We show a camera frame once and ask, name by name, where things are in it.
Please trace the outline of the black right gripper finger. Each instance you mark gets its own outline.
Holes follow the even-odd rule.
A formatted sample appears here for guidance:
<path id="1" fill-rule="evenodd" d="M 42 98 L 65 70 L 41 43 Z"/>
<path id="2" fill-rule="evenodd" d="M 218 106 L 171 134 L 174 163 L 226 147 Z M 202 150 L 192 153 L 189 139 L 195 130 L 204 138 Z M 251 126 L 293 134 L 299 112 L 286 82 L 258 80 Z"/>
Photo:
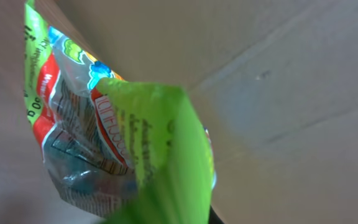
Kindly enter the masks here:
<path id="1" fill-rule="evenodd" d="M 224 222 L 220 219 L 212 206 L 210 206 L 209 209 L 208 224 L 224 224 Z"/>

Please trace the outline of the green snack bag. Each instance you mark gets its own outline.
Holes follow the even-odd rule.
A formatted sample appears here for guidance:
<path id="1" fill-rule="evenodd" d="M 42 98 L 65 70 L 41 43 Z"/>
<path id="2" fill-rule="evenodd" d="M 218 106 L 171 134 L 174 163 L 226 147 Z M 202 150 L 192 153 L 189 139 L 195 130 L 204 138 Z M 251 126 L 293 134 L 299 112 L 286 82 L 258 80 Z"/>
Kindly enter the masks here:
<path id="1" fill-rule="evenodd" d="M 127 82 L 24 4 L 24 103 L 61 199 L 103 223 L 209 223 L 211 141 L 179 86 Z"/>

